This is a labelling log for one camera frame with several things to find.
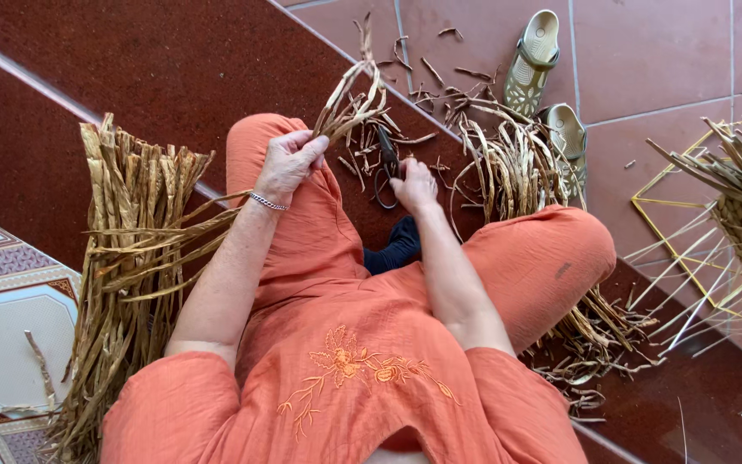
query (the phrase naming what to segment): woman's left hand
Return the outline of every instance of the woman's left hand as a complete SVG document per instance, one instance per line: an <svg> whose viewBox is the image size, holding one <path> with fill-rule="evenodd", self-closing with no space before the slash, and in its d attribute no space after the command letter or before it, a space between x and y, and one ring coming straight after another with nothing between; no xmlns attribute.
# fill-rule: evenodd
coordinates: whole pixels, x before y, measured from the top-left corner
<svg viewBox="0 0 742 464"><path fill-rule="evenodd" d="M296 131L268 141L265 164L254 193L277 205L288 206L303 180L322 168L328 137L311 140L311 131Z"/></svg>

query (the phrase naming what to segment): yellow wire frame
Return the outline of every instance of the yellow wire frame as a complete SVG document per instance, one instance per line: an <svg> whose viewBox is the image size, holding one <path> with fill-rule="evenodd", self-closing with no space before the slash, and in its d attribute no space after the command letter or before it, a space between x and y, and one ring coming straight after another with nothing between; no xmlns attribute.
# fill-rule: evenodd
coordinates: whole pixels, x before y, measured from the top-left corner
<svg viewBox="0 0 742 464"><path fill-rule="evenodd" d="M742 121L735 122L730 125L738 125L738 124L742 124ZM703 143L710 136L712 136L712 134L714 134L714 131L709 130L708 132L706 132L706 134L704 134L703 137L701 137L697 142L693 143L692 146L688 147L688 149L686 149L683 154L692 153L693 150L700 147L700 144ZM712 297L709 295L709 291L706 290L706 287L703 286L703 284L694 275L692 270L686 265L686 261L705 264L706 266L711 266L717 269L728 270L729 272L732 272L733 274L737 274L738 273L737 270L726 269L722 266L718 266L712 263L705 263L703 261L700 261L699 259L694 259L694 258L683 257L678 260L678 258L680 257L680 253L678 253L675 250L675 247L673 247L672 244L669 243L669 241L666 239L666 236L663 234L663 232L661 232L660 229L654 224L654 221L651 220L649 215L645 213L642 206L640 205L640 202L643 202L643 203L658 203L658 204L662 204L666 206L680 206L680 207L686 207L686 208L702 208L702 209L705 209L708 206L708 205L703 205L701 203L691 203L691 202L686 202L686 201L656 200L654 198L644 198L642 196L649 189L651 189L655 184L657 184L657 182L659 182L663 177L665 177L666 174L683 172L680 170L675 171L674 168L675 168L674 164L669 164L663 171L660 171L660 173L657 174L657 176L651 179L651 181L649 181L648 184L645 184L643 188L641 188L637 193L634 194L634 196L632 196L632 204L640 212L641 216L643 216L645 223L652 229L652 231L654 231L654 233L660 238L660 241L662 241L665 247L669 250L669 254L671 254L672 258L678 261L678 265L680 266L680 268L683 269L684 272L686 272L686 274L688 274L691 277L692 281L697 286L697 288L704 295L706 295L706 300L709 301L712 307L715 308L716 310L724 311L728 314L732 314L742 319L742 314L732 311L729 308L726 308L723 306L726 302L730 301L736 295L736 293L733 291L731 294L721 299L721 301L719 302L714 301Z"/></svg>

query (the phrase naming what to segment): hand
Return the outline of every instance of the hand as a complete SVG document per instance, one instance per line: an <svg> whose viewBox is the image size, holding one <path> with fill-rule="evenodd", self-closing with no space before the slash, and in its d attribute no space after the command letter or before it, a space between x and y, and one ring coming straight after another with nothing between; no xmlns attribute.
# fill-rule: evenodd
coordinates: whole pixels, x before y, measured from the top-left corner
<svg viewBox="0 0 742 464"><path fill-rule="evenodd" d="M412 216L417 217L427 206L438 205L437 181L425 163L406 158L400 163L400 173L406 180L391 179L391 188Z"/></svg>
<svg viewBox="0 0 742 464"><path fill-rule="evenodd" d="M265 164L254 193L277 205L290 205L297 186L322 169L328 137L311 140L311 131L296 131L268 140Z"/></svg>

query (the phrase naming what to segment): woman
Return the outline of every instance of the woman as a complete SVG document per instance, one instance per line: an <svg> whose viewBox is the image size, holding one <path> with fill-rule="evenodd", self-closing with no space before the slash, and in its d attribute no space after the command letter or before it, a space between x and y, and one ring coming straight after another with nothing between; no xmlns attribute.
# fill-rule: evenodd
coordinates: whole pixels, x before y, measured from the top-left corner
<svg viewBox="0 0 742 464"><path fill-rule="evenodd" d="M612 271L608 231L548 206L461 247L407 159L392 187L423 259L370 277L311 135L278 115L232 127L228 191L253 195L166 356L105 417L102 461L585 462L566 402L515 353Z"/></svg>

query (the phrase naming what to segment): black sock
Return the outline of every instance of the black sock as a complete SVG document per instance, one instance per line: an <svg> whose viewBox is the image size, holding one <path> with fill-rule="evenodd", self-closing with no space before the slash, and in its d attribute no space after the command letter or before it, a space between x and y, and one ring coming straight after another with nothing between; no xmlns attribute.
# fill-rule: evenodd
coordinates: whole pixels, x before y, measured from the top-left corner
<svg viewBox="0 0 742 464"><path fill-rule="evenodd" d="M417 223L412 216L400 219L391 229L388 236L388 246L381 251L371 251L363 248L365 268L372 276L382 274L391 269L398 269L420 251L420 234L417 232Z"/></svg>

